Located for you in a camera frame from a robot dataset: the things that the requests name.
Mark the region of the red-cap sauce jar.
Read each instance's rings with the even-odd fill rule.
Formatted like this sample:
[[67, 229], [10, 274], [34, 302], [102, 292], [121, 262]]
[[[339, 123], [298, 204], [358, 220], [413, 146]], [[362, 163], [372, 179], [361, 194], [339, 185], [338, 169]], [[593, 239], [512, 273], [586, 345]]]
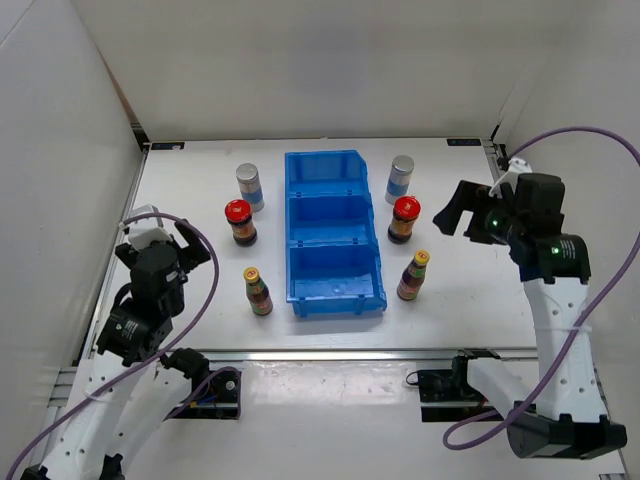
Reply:
[[389, 239], [397, 244], [408, 242], [421, 212], [421, 205], [414, 196], [401, 196], [393, 206], [392, 220], [388, 227]]
[[224, 208], [225, 218], [232, 230], [234, 241], [241, 246], [250, 246], [257, 239], [250, 204], [243, 199], [234, 199]]

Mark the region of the silver-cap blue-label shaker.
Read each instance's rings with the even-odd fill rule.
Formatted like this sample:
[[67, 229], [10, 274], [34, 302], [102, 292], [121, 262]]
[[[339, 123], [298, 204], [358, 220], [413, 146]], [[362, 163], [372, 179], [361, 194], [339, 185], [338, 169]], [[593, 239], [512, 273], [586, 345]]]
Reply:
[[398, 155], [392, 160], [385, 192], [387, 203], [393, 205], [398, 198], [407, 194], [414, 166], [413, 158], [408, 155]]
[[252, 163], [243, 163], [236, 168], [236, 180], [243, 200], [249, 203], [254, 213], [264, 208], [264, 198], [259, 171]]

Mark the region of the yellow-cap sauce bottle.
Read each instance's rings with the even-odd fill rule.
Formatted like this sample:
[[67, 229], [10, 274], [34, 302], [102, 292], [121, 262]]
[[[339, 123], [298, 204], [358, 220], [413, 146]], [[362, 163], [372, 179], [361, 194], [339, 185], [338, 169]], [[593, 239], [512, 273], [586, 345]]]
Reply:
[[415, 300], [424, 283], [426, 268], [430, 261], [430, 254], [426, 250], [417, 250], [413, 258], [402, 273], [396, 289], [399, 298], [404, 301]]
[[273, 303], [267, 285], [256, 267], [248, 267], [243, 272], [246, 296], [254, 314], [265, 316], [271, 313]]

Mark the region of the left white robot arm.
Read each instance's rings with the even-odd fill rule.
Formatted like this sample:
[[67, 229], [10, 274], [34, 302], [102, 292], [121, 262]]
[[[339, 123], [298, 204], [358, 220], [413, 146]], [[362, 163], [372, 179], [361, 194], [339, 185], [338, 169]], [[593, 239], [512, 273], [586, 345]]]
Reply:
[[85, 397], [55, 421], [65, 431], [25, 479], [99, 478], [107, 449], [126, 403], [147, 367], [180, 342], [189, 323], [173, 340], [172, 321], [185, 309], [188, 275], [217, 255], [208, 238], [188, 220], [153, 205], [134, 210], [119, 228], [127, 240], [115, 249], [130, 281], [114, 300], [97, 340]]

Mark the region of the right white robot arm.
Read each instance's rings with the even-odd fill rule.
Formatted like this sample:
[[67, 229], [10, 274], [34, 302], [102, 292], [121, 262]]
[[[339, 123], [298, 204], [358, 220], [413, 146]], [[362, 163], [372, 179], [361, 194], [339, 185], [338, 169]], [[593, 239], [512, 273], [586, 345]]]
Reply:
[[505, 245], [518, 266], [532, 313], [539, 366], [533, 389], [490, 354], [459, 359], [449, 387], [460, 399], [482, 394], [502, 423], [462, 444], [470, 449], [505, 432], [519, 458], [587, 460], [623, 448], [625, 426], [610, 420], [597, 385], [586, 318], [591, 268], [578, 235], [563, 232], [565, 185], [554, 175], [524, 173], [498, 188], [460, 181], [433, 222], [455, 233], [463, 212], [464, 235]]

